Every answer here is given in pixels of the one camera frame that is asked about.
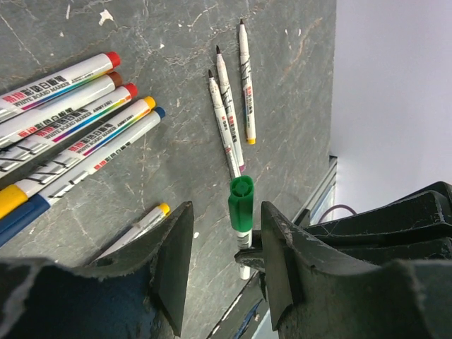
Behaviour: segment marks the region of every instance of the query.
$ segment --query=yellow marker cap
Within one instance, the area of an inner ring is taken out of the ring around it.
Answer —
[[[28,197],[16,185],[9,185],[0,191],[0,218],[22,205]]]
[[[160,207],[160,210],[162,210],[165,215],[168,215],[171,211],[171,208],[167,203],[161,203],[158,207]]]
[[[144,101],[146,101],[146,104],[148,104],[149,108],[154,108],[155,107],[155,100],[153,97],[145,97],[143,98]]]

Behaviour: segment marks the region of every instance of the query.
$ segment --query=red marker cap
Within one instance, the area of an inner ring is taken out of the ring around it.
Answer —
[[[113,67],[118,67],[121,64],[121,58],[116,52],[108,52],[105,53],[105,55],[108,57],[108,59],[110,59]]]
[[[133,83],[127,83],[124,87],[128,90],[132,97],[136,97],[138,95],[138,88]]]
[[[114,87],[118,88],[120,85],[122,85],[122,78],[117,72],[111,72],[107,74],[113,81]]]

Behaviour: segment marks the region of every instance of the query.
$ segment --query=rainbow stripe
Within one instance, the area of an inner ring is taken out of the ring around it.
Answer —
[[[97,145],[94,145],[91,149],[87,150],[85,153],[83,153],[83,156],[88,156],[89,154],[91,154],[92,152],[94,152],[95,150],[97,150],[100,146],[108,143],[110,140],[112,140],[115,136],[117,136],[118,134],[120,134],[124,129],[127,129],[128,127],[130,127],[131,125],[135,124],[139,119],[141,119],[142,117],[144,117],[147,113],[150,112],[150,109],[147,109],[146,111],[140,113],[139,115],[137,115],[135,118],[133,118],[131,121],[129,121],[128,123],[124,124],[123,126],[121,126],[121,128],[117,129],[115,132],[113,132],[110,136],[108,136],[107,138],[105,138],[104,140],[102,140],[100,143],[98,143]]]
[[[49,101],[51,99],[54,99],[55,97],[58,97],[58,96],[60,96],[60,95],[62,95],[64,93],[67,93],[70,90],[73,90],[74,88],[77,88],[78,86],[85,85],[86,83],[89,83],[90,81],[93,81],[94,79],[99,78],[100,76],[103,76],[104,74],[106,74],[107,72],[110,72],[111,70],[112,69],[110,69],[110,70],[108,70],[108,71],[106,71],[104,73],[97,74],[95,76],[91,76],[90,78],[87,78],[87,79],[85,79],[83,81],[80,81],[78,83],[74,83],[73,85],[70,85],[68,87],[62,88],[61,90],[58,90],[58,91],[52,93],[48,97],[44,97],[44,98],[42,98],[40,100],[32,102],[31,104],[29,104],[27,106],[24,106],[24,107],[21,107],[20,109],[23,110],[23,111],[28,111],[29,109],[32,109],[32,108],[34,108],[36,106],[39,106],[39,105],[45,103],[46,101]]]
[[[82,122],[80,125],[77,125],[75,127],[73,127],[72,129],[69,129],[68,131],[66,131],[63,134],[60,134],[59,136],[57,136],[55,139],[53,139],[52,141],[54,143],[58,143],[60,140],[64,139],[65,137],[69,136],[70,134],[78,131],[79,129],[82,129],[84,126],[91,124],[91,122],[99,119],[102,115],[107,115],[108,113],[110,113],[112,110],[118,108],[118,106],[122,106],[125,102],[127,102],[128,100],[126,99],[121,99],[120,101],[118,101],[117,103],[113,104],[110,107],[107,107],[106,109],[104,109],[103,111],[100,111],[99,113],[97,113],[96,115],[93,115],[91,118],[86,119],[84,122]]]

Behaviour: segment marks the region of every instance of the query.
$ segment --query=pen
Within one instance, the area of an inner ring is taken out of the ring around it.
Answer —
[[[3,246],[43,212],[61,200],[75,185],[103,168],[120,152],[151,130],[164,116],[164,109],[156,107],[150,114],[143,117],[106,145],[103,145],[99,151],[88,159],[71,168],[67,173],[43,188],[41,192],[35,194],[27,202],[3,217],[0,220],[0,246]]]
[[[230,197],[227,200],[231,218],[231,226],[237,236],[239,249],[249,249],[252,243],[253,233],[253,180],[244,175],[231,181]],[[243,280],[251,276],[248,266],[240,265],[239,275]]]
[[[72,146],[59,153],[53,160],[35,170],[30,176],[7,186],[0,191],[0,218],[20,206],[52,181],[66,173],[82,160],[89,157],[102,145],[112,140],[122,131],[143,118],[155,101],[151,97],[138,100],[105,124],[76,141]]]
[[[256,122],[254,121],[253,82],[251,80],[251,64],[249,62],[248,36],[245,24],[240,20],[239,28],[240,69],[242,70],[243,96],[246,113],[246,139],[248,144],[256,143]]]
[[[52,122],[20,143],[0,152],[0,178],[18,169],[44,151],[66,140],[81,129],[130,102],[137,96],[133,83],[118,87],[113,92]]]
[[[143,219],[133,225],[125,235],[120,237],[111,247],[102,253],[97,259],[109,255],[126,246],[129,242],[138,239],[143,234],[157,226],[170,213],[170,207],[166,203],[161,203],[159,206],[150,211]]]
[[[111,71],[120,63],[121,59],[116,52],[101,53],[17,90],[0,95],[0,122],[67,93]]]
[[[229,130],[229,124],[227,123],[227,117],[226,117],[226,111],[225,107],[223,106],[221,95],[220,95],[220,89],[218,88],[218,85],[213,77],[212,71],[209,69],[209,90],[210,95],[212,96],[213,101],[213,109],[215,111],[215,117],[217,119],[218,129],[220,130],[220,136],[221,141],[223,144],[223,147],[225,148],[226,156],[228,157],[228,162],[231,162],[230,165],[230,172],[232,175],[232,178],[234,179],[236,177],[236,170],[238,169],[237,166],[237,159],[235,156],[234,148],[232,147],[233,141],[231,132]]]
[[[232,141],[234,142],[234,154],[237,158],[240,172],[245,170],[245,164],[242,155],[242,145],[240,143],[240,135],[237,130],[237,117],[235,115],[234,100],[232,99],[231,86],[227,76],[226,64],[223,60],[219,46],[217,46],[217,70],[218,78],[220,80],[220,93],[226,109],[227,120],[229,122]]]
[[[112,72],[5,121],[0,125],[0,148],[17,143],[68,113],[113,92],[121,84],[121,76]]]

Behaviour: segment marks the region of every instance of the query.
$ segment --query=table surface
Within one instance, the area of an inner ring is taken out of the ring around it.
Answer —
[[[328,168],[334,0],[0,0],[0,92],[114,50],[124,82],[167,110],[162,123],[0,249],[86,263],[161,202],[193,201],[183,338],[205,338],[244,286],[227,210],[230,175],[208,92],[223,51],[244,126],[237,32],[246,21],[256,145],[242,143],[260,202],[292,218]],[[240,131],[245,140],[244,129]],[[74,142],[72,138],[66,143]],[[59,149],[46,153],[50,159]],[[37,164],[4,178],[1,187]]]

